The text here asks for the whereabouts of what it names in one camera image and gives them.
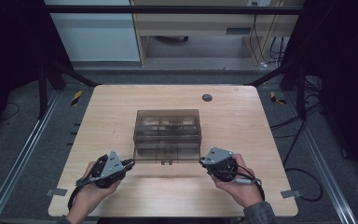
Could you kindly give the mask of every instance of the right hand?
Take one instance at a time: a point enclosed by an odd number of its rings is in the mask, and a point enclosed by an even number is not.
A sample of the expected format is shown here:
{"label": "right hand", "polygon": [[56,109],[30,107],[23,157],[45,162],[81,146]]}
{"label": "right hand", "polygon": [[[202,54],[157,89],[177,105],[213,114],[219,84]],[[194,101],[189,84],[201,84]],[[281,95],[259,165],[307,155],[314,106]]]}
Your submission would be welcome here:
{"label": "right hand", "polygon": [[[252,175],[255,175],[255,172],[252,169],[246,167],[241,154],[235,154],[232,156],[232,158],[239,166],[247,170],[246,171],[238,167],[239,173],[243,173],[245,175],[249,175],[249,173],[251,173]],[[260,195],[260,191],[255,184],[241,184],[237,183],[235,180],[232,180],[230,182],[222,182],[214,176],[211,176],[211,178],[217,188],[222,189],[228,194],[230,194],[234,198],[234,200],[244,208],[263,202],[263,199]]]}

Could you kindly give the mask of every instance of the gray sleeve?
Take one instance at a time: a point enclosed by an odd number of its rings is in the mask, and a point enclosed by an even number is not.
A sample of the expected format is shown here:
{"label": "gray sleeve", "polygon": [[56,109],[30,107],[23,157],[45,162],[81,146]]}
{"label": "gray sleeve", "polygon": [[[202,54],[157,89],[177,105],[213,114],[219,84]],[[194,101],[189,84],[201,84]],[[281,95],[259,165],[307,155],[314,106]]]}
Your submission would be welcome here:
{"label": "gray sleeve", "polygon": [[71,224],[65,216],[60,217],[56,224]]}
{"label": "gray sleeve", "polygon": [[267,202],[257,203],[243,209],[245,223],[249,224],[272,224],[276,223],[276,217],[271,205]]}

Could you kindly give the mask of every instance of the hand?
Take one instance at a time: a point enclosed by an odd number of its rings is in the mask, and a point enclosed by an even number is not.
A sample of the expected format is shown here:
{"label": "hand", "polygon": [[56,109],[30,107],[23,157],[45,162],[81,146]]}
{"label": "hand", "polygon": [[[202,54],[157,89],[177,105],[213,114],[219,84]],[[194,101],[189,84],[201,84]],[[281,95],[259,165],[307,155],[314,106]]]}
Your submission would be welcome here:
{"label": "hand", "polygon": [[[241,154],[235,154],[232,156],[232,158],[237,162],[239,166],[246,169],[244,170],[238,167],[239,173],[243,173],[245,175],[249,175],[249,173],[251,173],[252,175],[255,175],[255,172],[252,169],[246,167]],[[228,194],[230,194],[234,198],[234,200],[244,208],[263,202],[263,199],[260,195],[260,191],[255,184],[242,184],[237,183],[235,180],[232,180],[230,182],[222,182],[214,176],[211,176],[211,178],[217,188],[222,189]]]}
{"label": "hand", "polygon": [[[86,177],[94,163],[94,161],[89,163],[83,177]],[[116,191],[120,182],[121,181],[117,181],[108,189],[100,189],[95,186],[95,184],[88,184],[84,186],[76,195],[74,204],[66,216],[66,219],[68,219],[68,221],[72,224],[81,223],[106,196]]]}

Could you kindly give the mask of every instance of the gray floor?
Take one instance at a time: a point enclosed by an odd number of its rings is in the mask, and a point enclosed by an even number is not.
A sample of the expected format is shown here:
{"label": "gray floor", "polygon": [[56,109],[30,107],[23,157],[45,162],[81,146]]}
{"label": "gray floor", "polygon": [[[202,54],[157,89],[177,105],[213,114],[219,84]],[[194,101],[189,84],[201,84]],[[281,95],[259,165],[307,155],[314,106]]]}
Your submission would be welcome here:
{"label": "gray floor", "polygon": [[[117,67],[114,70],[79,72],[103,84],[242,85],[265,75],[275,66],[272,63],[268,68],[254,67],[240,37],[191,36],[185,43],[177,39],[159,37],[151,39],[148,50],[144,67]],[[0,214],[2,222],[42,223],[56,219],[48,215],[51,198],[46,195],[46,191],[57,186],[71,150],[71,143],[76,138],[74,133],[78,129],[77,124],[81,122],[92,95],[92,88],[80,85],[67,76],[65,79],[68,85],[64,91],[49,90],[50,95],[59,95],[57,105]],[[270,125],[295,116],[290,104],[281,105],[270,101],[271,91],[277,94],[278,99],[290,100],[296,96],[294,91],[281,91],[277,85],[279,80],[277,77],[258,88]],[[70,106],[75,92],[79,90],[82,90],[83,94],[77,106]],[[33,82],[14,90],[9,96],[9,101],[18,105],[19,110],[16,105],[7,105],[2,118],[14,116],[0,122],[0,188],[37,123],[37,83]],[[318,103],[315,97],[310,97],[309,101],[307,106]],[[319,110],[308,115],[307,128],[358,222],[358,164],[356,161],[342,158],[339,142],[331,131],[326,117],[319,113]],[[294,137],[285,136],[295,134],[298,129],[297,121],[272,131],[282,159],[294,140]],[[302,133],[286,167],[304,169],[315,175],[319,182],[323,182],[306,140]],[[288,172],[287,175],[292,189],[301,190],[304,197],[315,198],[319,195],[317,184],[308,175],[300,172]],[[296,202],[299,208],[297,216],[280,217],[281,223],[341,223],[342,219],[337,214],[336,205],[325,186],[324,196],[320,201],[310,203],[297,198]]]}

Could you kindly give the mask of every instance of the floor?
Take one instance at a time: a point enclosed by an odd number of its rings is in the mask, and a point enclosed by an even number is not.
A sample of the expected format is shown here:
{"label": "floor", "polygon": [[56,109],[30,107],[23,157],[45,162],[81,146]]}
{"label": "floor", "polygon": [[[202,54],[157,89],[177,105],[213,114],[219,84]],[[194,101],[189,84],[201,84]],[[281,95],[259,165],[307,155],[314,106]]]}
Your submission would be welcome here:
{"label": "floor", "polygon": [[[254,66],[241,37],[191,36],[187,42],[181,38],[154,37],[149,44],[144,66],[79,69],[78,72],[103,84],[243,85],[278,65]],[[37,119],[37,83],[20,87],[9,96],[7,110],[0,121],[0,195],[3,196],[0,197],[0,223],[53,223],[57,219],[48,214],[51,198],[47,191],[55,189],[58,183],[92,95],[92,88],[70,77],[64,78],[67,82],[64,91],[48,91],[54,106],[46,123]],[[296,91],[281,91],[280,78],[257,88],[270,126],[296,116]],[[77,106],[70,106],[79,90],[83,94]],[[272,91],[278,100],[286,100],[287,104],[272,102]],[[358,164],[342,157],[340,144],[323,109],[317,105],[318,98],[313,97],[312,92],[306,95],[310,95],[307,107],[311,108],[307,125],[285,167],[302,169],[311,175],[287,171],[292,189],[300,190],[303,198],[296,198],[297,216],[280,217],[279,222],[358,223]],[[271,129],[282,161],[300,124],[301,121],[295,119],[281,128]],[[34,133],[35,127],[41,128],[39,133]],[[30,142],[30,136],[37,142]]]}

